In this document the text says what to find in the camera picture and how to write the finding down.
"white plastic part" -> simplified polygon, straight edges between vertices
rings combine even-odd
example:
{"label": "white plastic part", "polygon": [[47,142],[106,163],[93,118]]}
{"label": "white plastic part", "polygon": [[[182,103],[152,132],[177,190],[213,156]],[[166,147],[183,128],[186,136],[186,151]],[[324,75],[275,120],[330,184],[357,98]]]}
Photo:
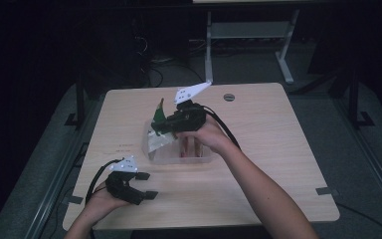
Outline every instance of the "white plastic part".
{"label": "white plastic part", "polygon": [[179,89],[176,93],[174,103],[176,105],[191,100],[193,97],[197,96],[202,91],[206,90],[208,87],[212,85],[211,82],[206,82],[202,84],[198,84],[192,87],[187,87],[183,89]]}
{"label": "white plastic part", "polygon": [[135,164],[134,156],[128,156],[122,161],[117,162],[109,167],[111,171],[137,172],[138,168]]}

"desk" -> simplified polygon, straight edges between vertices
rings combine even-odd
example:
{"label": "desk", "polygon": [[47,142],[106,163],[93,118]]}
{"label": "desk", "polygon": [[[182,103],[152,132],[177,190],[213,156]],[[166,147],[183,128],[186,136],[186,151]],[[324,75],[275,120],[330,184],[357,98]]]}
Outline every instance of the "desk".
{"label": "desk", "polygon": [[[153,165],[141,151],[146,120],[161,98],[174,112],[175,88],[110,91],[104,100],[79,175],[74,196],[84,198],[98,169],[108,161],[133,154],[148,181],[131,180],[139,190],[159,192],[139,206],[116,209],[95,229],[179,228],[260,224],[238,183],[219,155],[204,164]],[[226,102],[224,94],[235,100]],[[194,102],[213,109],[237,138],[243,152],[295,200],[311,222],[334,221],[339,212],[287,95],[280,84],[212,86]],[[104,181],[107,170],[99,179]],[[70,203],[64,220],[69,229],[84,208]]]}

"forearm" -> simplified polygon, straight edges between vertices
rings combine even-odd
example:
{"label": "forearm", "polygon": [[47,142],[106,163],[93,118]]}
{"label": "forearm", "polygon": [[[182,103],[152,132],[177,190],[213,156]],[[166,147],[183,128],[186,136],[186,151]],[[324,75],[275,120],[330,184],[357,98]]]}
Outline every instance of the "forearm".
{"label": "forearm", "polygon": [[219,152],[256,215],[275,238],[316,238],[311,225],[290,196],[237,147],[225,141]]}
{"label": "forearm", "polygon": [[90,231],[92,230],[93,223],[86,220],[84,213],[74,221],[70,230],[68,231],[65,239],[86,239],[89,238]]}

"person's right hand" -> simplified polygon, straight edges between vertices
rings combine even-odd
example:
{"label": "person's right hand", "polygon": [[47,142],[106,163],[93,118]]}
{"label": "person's right hand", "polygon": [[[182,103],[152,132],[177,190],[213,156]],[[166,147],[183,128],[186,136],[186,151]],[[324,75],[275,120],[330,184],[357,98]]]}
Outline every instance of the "person's right hand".
{"label": "person's right hand", "polygon": [[178,137],[194,136],[204,145],[210,147],[214,152],[220,152],[231,140],[223,133],[217,122],[206,116],[206,122],[197,131],[176,132]]}

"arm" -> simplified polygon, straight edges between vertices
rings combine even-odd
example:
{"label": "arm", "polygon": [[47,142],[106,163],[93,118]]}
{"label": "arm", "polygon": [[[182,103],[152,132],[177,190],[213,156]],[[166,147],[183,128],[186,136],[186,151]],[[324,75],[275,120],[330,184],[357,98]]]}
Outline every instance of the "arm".
{"label": "arm", "polygon": [[256,215],[274,238],[317,238],[291,197],[225,136],[213,118],[207,117],[197,131],[177,135],[195,136],[223,157]]}
{"label": "arm", "polygon": [[88,238],[92,227],[96,223],[105,218],[106,215],[114,209],[128,204],[128,202],[114,198],[110,195],[105,189],[105,183],[103,182],[95,189],[95,193],[89,203],[74,221],[65,238]]}

